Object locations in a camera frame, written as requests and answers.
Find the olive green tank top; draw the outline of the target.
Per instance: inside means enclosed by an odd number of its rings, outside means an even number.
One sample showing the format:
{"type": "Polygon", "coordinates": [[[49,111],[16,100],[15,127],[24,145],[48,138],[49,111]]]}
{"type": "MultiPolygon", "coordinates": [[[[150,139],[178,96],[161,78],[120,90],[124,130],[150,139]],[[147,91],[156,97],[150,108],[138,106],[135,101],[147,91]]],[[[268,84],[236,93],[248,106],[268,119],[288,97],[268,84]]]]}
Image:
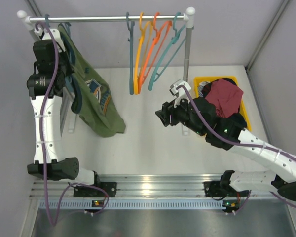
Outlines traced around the olive green tank top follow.
{"type": "Polygon", "coordinates": [[[117,111],[109,84],[83,58],[85,73],[82,112],[78,114],[82,121],[97,135],[107,138],[125,132],[126,124],[117,111]]]}

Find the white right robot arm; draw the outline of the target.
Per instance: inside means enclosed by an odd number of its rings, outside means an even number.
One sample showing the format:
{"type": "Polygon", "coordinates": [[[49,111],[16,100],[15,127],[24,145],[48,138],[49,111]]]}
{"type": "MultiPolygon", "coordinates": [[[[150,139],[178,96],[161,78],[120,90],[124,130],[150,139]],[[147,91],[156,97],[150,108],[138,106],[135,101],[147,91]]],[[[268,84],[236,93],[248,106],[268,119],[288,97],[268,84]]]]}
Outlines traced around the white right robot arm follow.
{"type": "Polygon", "coordinates": [[[265,191],[296,201],[296,156],[259,139],[243,122],[216,115],[216,108],[198,97],[165,102],[155,114],[165,127],[182,124],[211,146],[247,157],[264,166],[266,171],[225,171],[219,182],[220,192],[265,191]]]}

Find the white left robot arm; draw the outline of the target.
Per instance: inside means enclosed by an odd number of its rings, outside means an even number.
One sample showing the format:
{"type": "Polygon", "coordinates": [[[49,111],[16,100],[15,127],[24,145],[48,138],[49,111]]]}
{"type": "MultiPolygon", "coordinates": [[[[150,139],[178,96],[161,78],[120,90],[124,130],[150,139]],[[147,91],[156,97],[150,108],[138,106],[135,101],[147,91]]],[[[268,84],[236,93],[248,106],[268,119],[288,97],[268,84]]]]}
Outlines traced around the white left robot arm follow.
{"type": "Polygon", "coordinates": [[[97,196],[102,185],[97,173],[80,167],[78,158],[66,157],[61,143],[60,113],[65,77],[72,73],[64,48],[50,39],[33,45],[34,73],[27,89],[34,111],[36,150],[28,174],[46,180],[73,180],[85,184],[85,191],[97,196]]]}

